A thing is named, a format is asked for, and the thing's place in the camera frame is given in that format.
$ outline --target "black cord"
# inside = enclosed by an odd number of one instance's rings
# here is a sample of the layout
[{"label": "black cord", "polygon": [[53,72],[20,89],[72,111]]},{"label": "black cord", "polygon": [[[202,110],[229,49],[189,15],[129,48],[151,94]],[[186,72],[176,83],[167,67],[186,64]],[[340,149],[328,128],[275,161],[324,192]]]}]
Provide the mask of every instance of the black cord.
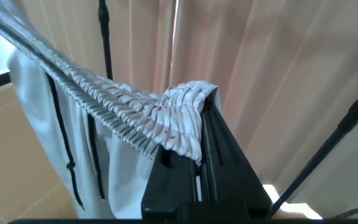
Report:
[{"label": "black cord", "polygon": [[355,209],[349,210],[347,212],[341,213],[339,215],[336,215],[332,218],[343,219],[343,218],[348,218],[348,217],[351,217],[351,216],[357,215],[357,214],[358,214],[358,208],[355,208]]}]

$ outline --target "white garment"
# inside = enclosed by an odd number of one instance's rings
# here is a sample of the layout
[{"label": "white garment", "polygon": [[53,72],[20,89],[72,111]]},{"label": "white garment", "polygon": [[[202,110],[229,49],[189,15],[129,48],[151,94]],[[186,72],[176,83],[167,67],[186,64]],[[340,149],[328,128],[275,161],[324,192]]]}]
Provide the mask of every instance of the white garment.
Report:
[{"label": "white garment", "polygon": [[[36,63],[19,51],[11,56],[8,64],[11,70],[11,80],[24,113],[53,167],[62,178],[66,188],[71,192],[78,217],[142,218],[140,202],[153,163],[148,158],[150,154],[141,149],[140,151],[144,152],[146,156],[138,153],[128,143],[113,134],[106,125],[96,119],[96,149],[101,168],[103,189],[106,194],[106,200],[101,200],[91,153],[90,134],[88,133],[88,113],[56,85],[60,111],[71,153],[76,164],[74,167],[75,179],[79,196],[85,208],[83,210],[74,198],[71,175],[66,168],[68,156],[65,152],[65,143],[60,131],[47,74]],[[183,135],[176,139],[173,138],[175,135],[172,133],[178,129],[192,129],[193,132],[190,134],[197,135],[197,143],[198,145],[200,144],[200,111],[203,106],[203,103],[200,102],[203,102],[208,95],[205,94],[203,98],[198,98],[195,96],[199,96],[199,94],[191,95],[189,90],[192,88],[201,89],[204,87],[203,85],[209,87],[211,91],[216,89],[215,86],[206,82],[189,82],[176,88],[169,88],[162,96],[157,94],[152,95],[152,98],[142,96],[143,101],[155,101],[156,105],[160,105],[159,111],[164,111],[162,109],[164,106],[168,108],[166,111],[169,111],[169,114],[154,113],[152,111],[151,114],[144,113],[144,116],[149,115],[157,122],[175,124],[170,126],[166,133],[161,129],[159,135],[148,138],[148,141],[153,141],[154,138],[161,138],[163,136],[168,138],[167,142],[169,144],[184,145],[183,142],[178,141],[185,141],[185,144],[190,147],[194,144],[186,143],[186,141],[192,141],[187,137],[187,133],[182,132]],[[129,93],[140,93],[139,90],[129,85],[121,86],[125,90],[130,90]],[[199,101],[197,105],[200,105],[200,108],[192,107],[195,100]],[[131,135],[131,132],[126,131],[126,133],[125,137]],[[192,148],[190,150],[192,152],[199,151],[197,153],[201,156],[200,148],[196,150]]]}]

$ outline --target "beige floor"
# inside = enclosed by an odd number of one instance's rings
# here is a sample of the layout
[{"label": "beige floor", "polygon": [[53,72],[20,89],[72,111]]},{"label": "beige floor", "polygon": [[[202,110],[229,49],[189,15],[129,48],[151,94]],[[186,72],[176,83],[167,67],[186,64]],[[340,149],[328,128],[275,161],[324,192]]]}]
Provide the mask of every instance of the beige floor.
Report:
[{"label": "beige floor", "polygon": [[0,87],[0,223],[16,218],[75,218],[12,85]]}]

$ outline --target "curtain fold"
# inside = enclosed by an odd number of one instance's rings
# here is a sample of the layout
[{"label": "curtain fold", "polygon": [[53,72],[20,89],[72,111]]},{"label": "curtain fold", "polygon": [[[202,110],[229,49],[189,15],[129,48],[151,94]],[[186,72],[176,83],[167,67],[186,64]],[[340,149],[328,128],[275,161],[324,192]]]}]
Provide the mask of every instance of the curtain fold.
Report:
[{"label": "curtain fold", "polygon": [[[51,43],[105,76],[97,1],[19,2]],[[279,192],[358,99],[358,1],[106,3],[114,80],[160,93],[218,85],[228,126]]]}]

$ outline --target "drawstring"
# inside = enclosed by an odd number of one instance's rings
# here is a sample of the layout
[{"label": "drawstring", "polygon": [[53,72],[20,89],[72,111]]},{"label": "drawstring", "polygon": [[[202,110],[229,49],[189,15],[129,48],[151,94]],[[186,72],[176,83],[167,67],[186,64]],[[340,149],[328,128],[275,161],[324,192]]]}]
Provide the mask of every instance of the drawstring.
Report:
[{"label": "drawstring", "polygon": [[53,96],[53,102],[55,103],[56,116],[57,116],[57,119],[59,122],[60,131],[62,132],[62,136],[63,136],[63,140],[65,143],[65,148],[66,148],[66,153],[67,153],[67,157],[68,157],[68,164],[66,165],[66,168],[70,171],[71,182],[73,184],[73,191],[74,191],[75,199],[78,202],[78,204],[81,206],[81,208],[83,210],[85,210],[84,205],[82,204],[82,201],[80,199],[80,195],[78,194],[77,183],[76,183],[75,173],[74,173],[74,166],[75,166],[74,158],[70,151],[70,146],[68,143],[65,125],[63,123],[62,113],[61,113],[60,107],[59,107],[59,99],[57,96],[55,82],[49,75],[47,75],[47,77],[48,77],[48,81],[49,81],[49,85],[50,85],[50,90],[51,90],[52,96]]},{"label": "drawstring", "polygon": [[99,193],[102,200],[104,200],[104,191],[103,191],[102,177],[101,177],[101,171],[99,165],[99,157],[98,157],[98,151],[96,150],[94,119],[90,114],[88,114],[88,128],[89,128],[89,141],[91,143],[93,164],[94,164],[94,168],[96,169],[96,178],[98,179]]}]

